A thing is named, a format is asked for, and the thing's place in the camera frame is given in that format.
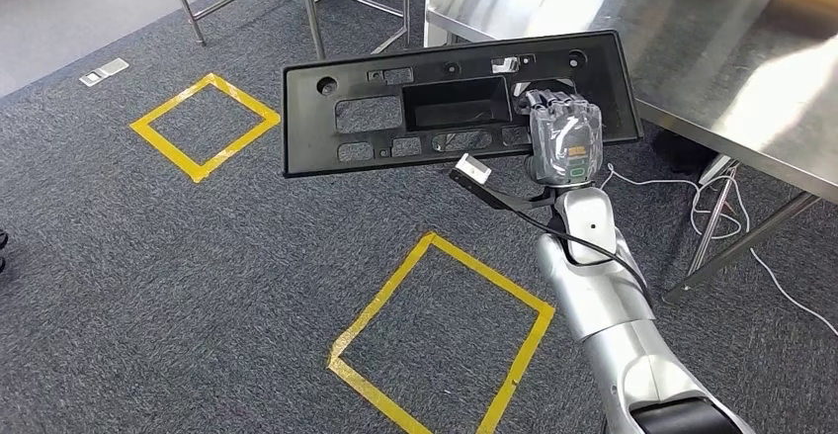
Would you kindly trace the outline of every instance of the gray carpet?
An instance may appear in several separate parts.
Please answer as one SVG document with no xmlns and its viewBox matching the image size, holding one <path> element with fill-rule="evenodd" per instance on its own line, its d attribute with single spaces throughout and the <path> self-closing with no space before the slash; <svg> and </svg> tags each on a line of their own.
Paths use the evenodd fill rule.
<svg viewBox="0 0 838 434">
<path fill-rule="evenodd" d="M 333 56 L 398 28 L 347 0 L 320 10 Z M 314 58 L 300 0 L 238 1 L 202 25 L 206 48 L 176 13 L 0 101 L 0 223 L 12 235 L 0 432 L 400 432 L 326 363 L 428 230 L 553 301 L 533 257 L 538 233 L 467 195 L 447 166 L 286 181 L 277 127 L 193 183 L 128 124 L 209 72 L 280 110 L 282 67 Z M 130 69 L 78 82 L 116 56 Z M 193 158 L 211 155 L 252 120 L 221 98 L 196 97 L 155 126 Z M 658 129 L 647 130 L 607 160 L 636 179 L 675 177 L 650 150 Z M 529 194 L 520 164 L 494 160 L 493 175 Z M 747 168 L 739 181 L 756 220 L 795 193 Z M 688 189 L 613 182 L 609 193 L 660 295 L 697 242 Z M 819 204 L 759 247 L 787 289 L 832 320 L 837 216 Z M 838 432 L 835 337 L 750 258 L 656 310 L 683 362 L 758 432 Z M 432 251 L 344 357 L 429 428 L 473 432 L 533 318 Z M 498 432 L 596 432 L 601 413 L 558 313 Z"/>
</svg>

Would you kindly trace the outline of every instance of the electrical cable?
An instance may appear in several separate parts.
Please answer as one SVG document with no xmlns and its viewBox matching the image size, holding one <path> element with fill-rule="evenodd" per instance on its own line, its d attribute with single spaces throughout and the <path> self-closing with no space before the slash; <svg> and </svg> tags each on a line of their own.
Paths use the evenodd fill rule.
<svg viewBox="0 0 838 434">
<path fill-rule="evenodd" d="M 699 229 L 699 226 L 696 224 L 696 215 L 695 214 L 709 214 L 711 212 L 709 210 L 699 210 L 697 208 L 698 200 L 701 197 L 701 193 L 704 190 L 706 190 L 710 187 L 710 182 L 708 182 L 704 186 L 704 188 L 699 187 L 698 184 L 696 184 L 695 182 L 692 182 L 692 181 L 689 181 L 689 180 L 679 180 L 679 179 L 647 180 L 645 182 L 634 182 L 632 179 L 630 179 L 628 177 L 624 177 L 623 175 L 620 175 L 619 172 L 614 170 L 614 166 L 612 164 L 608 164 L 608 170 L 611 173 L 608 175 L 608 177 L 605 179 L 605 181 L 603 181 L 603 183 L 600 185 L 600 189 L 604 188 L 606 186 L 606 184 L 609 183 L 611 178 L 615 177 L 615 176 L 619 177 L 620 179 L 622 179 L 626 182 L 629 182 L 630 184 L 634 184 L 634 185 L 637 185 L 637 186 L 650 185 L 650 184 L 687 184 L 687 185 L 692 186 L 696 190 L 697 197 L 693 199 L 694 204 L 693 204 L 693 211 L 690 213 L 690 223 L 693 226 L 693 230 L 695 230 L 696 233 L 698 233 L 699 235 L 702 235 L 702 231 Z M 729 238 L 730 236 L 739 234 L 739 232 L 742 230 L 742 224 L 736 218 L 725 215 L 725 214 L 720 214 L 720 216 L 722 218 L 725 218 L 727 220 L 732 221 L 733 224 L 736 225 L 736 230 L 733 231 L 733 232 L 730 232 L 728 234 L 723 234 L 723 235 L 720 235 L 720 236 L 713 236 L 712 239 L 725 239 L 725 238 Z"/>
<path fill-rule="evenodd" d="M 624 176 L 620 175 L 620 173 L 618 173 L 616 170 L 614 170 L 614 166 L 611 165 L 611 164 L 608 164 L 608 170 L 611 173 L 609 174 L 608 178 L 605 179 L 605 181 L 602 183 L 602 185 L 600 185 L 600 189 L 605 187 L 605 185 L 608 184 L 608 182 L 611 180 L 611 178 L 615 177 L 615 176 L 624 180 L 624 181 L 626 181 L 626 182 L 628 182 L 628 183 L 630 183 L 630 184 L 638 185 L 638 186 L 639 185 L 648 185 L 648 184 L 653 184 L 653 183 L 660 183 L 660 184 L 686 183 L 686 184 L 690 184 L 691 186 L 696 188 L 697 189 L 696 196 L 693 198 L 692 207 L 690 209 L 690 220 L 693 223 L 693 229 L 698 234 L 702 234 L 702 233 L 696 227 L 695 220 L 693 219 L 693 216 L 694 216 L 695 213 L 708 213 L 708 211 L 700 211 L 700 210 L 697 209 L 697 206 L 698 206 L 698 203 L 699 203 L 699 198 L 701 197 L 702 192 L 705 189 L 708 189 L 710 187 L 710 184 L 712 184 L 713 182 L 717 182 L 717 181 L 720 181 L 720 180 L 729 180 L 733 184 L 733 190 L 735 190 L 735 192 L 736 192 L 736 200 L 738 201 L 739 207 L 742 209 L 742 213 L 745 216 L 745 232 L 747 233 L 751 230 L 751 217 L 748 214 L 748 210 L 745 208 L 745 205 L 742 203 L 742 194 L 739 192 L 739 183 L 736 182 L 735 178 L 733 178 L 729 175 L 719 175 L 719 176 L 711 179 L 709 182 L 707 182 L 707 184 L 705 184 L 704 187 L 699 188 L 699 186 L 696 185 L 694 182 L 691 182 L 691 181 L 688 181 L 688 180 L 674 179 L 674 180 L 649 180 L 649 181 L 645 181 L 645 182 L 634 182 L 632 179 L 629 179 L 627 177 L 624 177 Z M 728 217 L 725 214 L 721 214 L 721 215 L 723 217 L 727 217 L 728 219 L 733 219 L 732 217 Z M 732 236 L 732 235 L 736 234 L 737 232 L 738 232 L 738 230 L 733 232 L 732 234 L 726 235 L 725 237 Z M 774 282 L 774 285 L 777 287 L 777 289 L 780 290 L 780 293 L 783 295 L 783 297 L 785 297 L 787 300 L 789 300 L 792 304 L 794 304 L 795 306 L 797 306 L 801 310 L 804 310 L 805 312 L 809 313 L 810 315 L 814 316 L 815 318 L 817 318 L 818 320 L 823 322 L 827 327 L 829 327 L 829 329 L 832 331 L 832 333 L 834 333 L 836 336 L 838 336 L 838 330 L 836 330 L 835 326 L 829 320 L 827 320 L 826 317 L 824 317 L 820 313 L 812 310 L 811 308 L 799 303 L 797 300 L 795 300 L 795 298 L 793 298 L 791 295 L 789 295 L 789 293 L 787 293 L 786 290 L 783 289 L 783 286 L 781 286 L 780 281 L 777 279 L 777 276 L 774 274 L 774 271 L 772 271 L 771 268 L 765 263 L 765 261 L 763 261 L 762 258 L 760 258 L 757 255 L 756 251 L 754 251 L 753 248 L 751 248 L 749 251 L 751 252 L 751 255 L 754 257 L 754 259 L 766 270 L 766 272 L 768 272 L 768 275 L 771 277 L 771 280 Z"/>
<path fill-rule="evenodd" d="M 603 256 L 607 256 L 610 260 L 612 260 L 612 261 L 616 262 L 617 264 L 626 268 L 626 271 L 628 271 L 628 273 L 631 274 L 632 277 L 634 277 L 634 280 L 640 286 L 640 290 L 643 292 L 643 297 L 646 299 L 646 302 L 649 304 L 650 307 L 652 307 L 652 297 L 649 295 L 649 288 L 646 286 L 646 280 L 643 279 L 643 277 L 640 276 L 640 273 L 635 271 L 634 268 L 631 266 L 631 264 L 627 263 L 623 258 L 621 258 L 620 256 L 616 255 L 615 253 L 612 253 L 611 251 L 603 248 L 602 246 L 598 246 L 598 245 L 596 245 L 596 244 L 594 244 L 590 241 L 587 241 L 587 240 L 584 240 L 582 238 L 578 238 L 576 236 L 573 236 L 573 235 L 558 231 L 556 229 L 550 228 L 546 224 L 538 221 L 537 219 L 535 219 L 533 217 L 530 217 L 529 215 L 527 215 L 523 212 L 520 212 L 520 211 L 514 211 L 514 212 L 515 212 L 515 215 L 517 215 L 518 217 L 523 218 L 524 221 L 531 224 L 532 226 L 535 226 L 536 228 L 540 229 L 541 231 L 552 234 L 553 236 L 555 236 L 557 238 L 564 239 L 566 241 L 571 241 L 571 242 L 574 242 L 574 243 L 578 243 L 578 244 L 581 244 L 582 246 L 585 246 L 586 248 L 593 249 L 594 251 L 602 254 Z"/>
</svg>

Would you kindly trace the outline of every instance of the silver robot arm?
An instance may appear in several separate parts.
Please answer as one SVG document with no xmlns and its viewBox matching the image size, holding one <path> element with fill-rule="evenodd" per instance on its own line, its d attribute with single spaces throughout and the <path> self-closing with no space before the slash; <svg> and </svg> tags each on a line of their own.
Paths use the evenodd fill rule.
<svg viewBox="0 0 838 434">
<path fill-rule="evenodd" d="M 567 233 L 616 253 L 639 273 L 605 192 L 571 190 L 555 208 Z M 574 337 L 585 348 L 611 434 L 754 432 L 672 353 L 641 287 L 625 268 L 551 234 L 539 238 L 537 255 Z"/>
<path fill-rule="evenodd" d="M 592 186 L 602 163 L 599 108 L 549 90 L 527 92 L 523 100 L 533 142 L 528 172 L 545 186 L 544 193 L 524 200 L 485 187 L 491 169 L 468 154 L 451 177 L 490 207 L 513 211 L 548 230 L 538 240 L 539 265 L 585 348 L 608 432 L 752 434 L 684 367 L 655 327 L 645 281 L 615 227 L 611 200 Z M 552 207 L 548 225 L 523 215 L 538 207 Z"/>
</svg>

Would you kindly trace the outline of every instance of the black cable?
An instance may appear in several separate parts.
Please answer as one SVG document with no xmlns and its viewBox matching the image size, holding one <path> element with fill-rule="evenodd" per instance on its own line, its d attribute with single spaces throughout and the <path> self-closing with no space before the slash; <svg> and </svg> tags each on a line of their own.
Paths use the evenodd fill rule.
<svg viewBox="0 0 838 434">
<path fill-rule="evenodd" d="M 586 248 L 593 249 L 594 251 L 602 254 L 603 256 L 608 256 L 608 258 L 610 260 L 612 260 L 612 261 L 616 262 L 617 264 L 626 268 L 626 271 L 628 271 L 628 273 L 631 274 L 634 277 L 634 280 L 640 286 L 640 290 L 643 292 L 643 297 L 646 299 L 646 302 L 649 304 L 649 307 L 652 307 L 652 297 L 649 295 L 649 288 L 646 286 L 646 282 L 643 280 L 643 277 L 639 275 L 639 273 L 634 271 L 634 268 L 631 266 L 631 264 L 624 261 L 623 258 L 621 258 L 620 256 L 612 253 L 611 251 L 603 248 L 602 246 L 597 246 L 596 244 L 594 244 L 590 241 L 586 241 L 582 238 L 577 238 L 576 236 L 573 236 L 573 235 L 570 235 L 570 234 L 567 234 L 567 233 L 563 233 L 561 231 L 557 231 L 553 228 L 550 228 L 546 224 L 538 221 L 537 219 L 535 219 L 533 217 L 530 217 L 529 215 L 527 215 L 523 212 L 515 212 L 515 215 L 517 215 L 518 217 L 523 218 L 524 221 L 531 224 L 532 226 L 535 226 L 536 228 L 540 229 L 541 231 L 546 231 L 547 233 L 550 233 L 557 238 L 561 238 L 561 239 L 571 241 L 571 242 L 574 242 L 574 243 L 579 243 L 582 246 L 585 246 Z"/>
</svg>

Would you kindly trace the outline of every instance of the yellow floor tape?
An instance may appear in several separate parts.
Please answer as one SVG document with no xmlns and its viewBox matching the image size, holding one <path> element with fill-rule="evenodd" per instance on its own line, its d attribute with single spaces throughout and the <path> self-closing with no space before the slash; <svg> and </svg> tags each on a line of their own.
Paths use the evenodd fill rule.
<svg viewBox="0 0 838 434">
<path fill-rule="evenodd" d="M 164 114 L 172 111 L 176 106 L 183 103 L 185 100 L 201 91 L 207 85 L 212 85 L 221 92 L 228 95 L 230 98 L 244 105 L 250 111 L 262 117 L 262 122 L 256 125 L 252 130 L 246 132 L 243 136 L 231 142 L 221 152 L 216 154 L 210 160 L 203 164 L 199 164 L 186 155 L 181 149 L 169 142 L 159 132 L 154 130 L 150 124 L 152 121 L 160 118 Z M 207 177 L 210 172 L 215 170 L 219 165 L 224 163 L 236 152 L 241 150 L 245 145 L 253 142 L 257 137 L 265 133 L 266 130 L 276 126 L 280 122 L 280 115 L 276 111 L 268 108 L 252 96 L 239 90 L 235 86 L 227 83 L 221 77 L 210 73 L 205 76 L 198 83 L 190 86 L 186 90 L 180 92 L 169 101 L 158 106 L 147 115 L 131 123 L 130 127 L 141 135 L 149 144 L 154 146 L 161 154 L 177 165 L 187 175 L 192 177 L 195 183 L 201 182 Z"/>
<path fill-rule="evenodd" d="M 527 370 L 539 342 L 542 340 L 547 327 L 554 313 L 554 309 L 549 304 L 541 299 L 528 293 L 524 288 L 513 283 L 509 279 L 503 277 L 492 268 L 477 261 L 469 254 L 465 253 L 456 246 L 450 244 L 444 238 L 436 233 L 430 232 L 419 240 L 419 243 L 410 251 L 401 266 L 396 269 L 395 273 L 384 283 L 384 286 L 378 291 L 373 301 L 367 305 L 361 312 L 361 315 L 343 332 L 335 343 L 332 345 L 332 351 L 329 355 L 329 369 L 335 372 L 343 381 L 351 386 L 355 391 L 361 394 L 369 402 L 373 404 L 378 410 L 383 412 L 387 417 L 398 424 L 402 429 L 411 434 L 426 434 L 431 431 L 411 416 L 407 411 L 401 408 L 386 394 L 373 386 L 369 381 L 362 377 L 358 372 L 352 369 L 349 365 L 341 360 L 340 356 L 346 350 L 346 347 L 358 336 L 361 330 L 370 323 L 370 320 L 378 313 L 378 311 L 386 304 L 387 300 L 392 296 L 399 284 L 404 280 L 410 270 L 416 266 L 416 263 L 428 251 L 428 248 L 434 245 L 440 250 L 452 256 L 454 259 L 460 261 L 467 268 L 477 272 L 487 280 L 491 281 L 501 289 L 505 290 L 515 298 L 522 301 L 524 304 L 532 307 L 539 315 L 536 318 L 533 327 L 530 329 L 530 334 L 524 340 L 524 344 L 518 350 L 515 360 L 512 362 L 512 367 L 500 387 L 498 393 L 494 396 L 488 410 L 483 415 L 480 425 L 477 427 L 477 432 L 480 434 L 494 432 L 495 428 L 500 422 L 500 417 L 506 409 L 506 405 L 512 398 L 518 382 Z"/>
</svg>

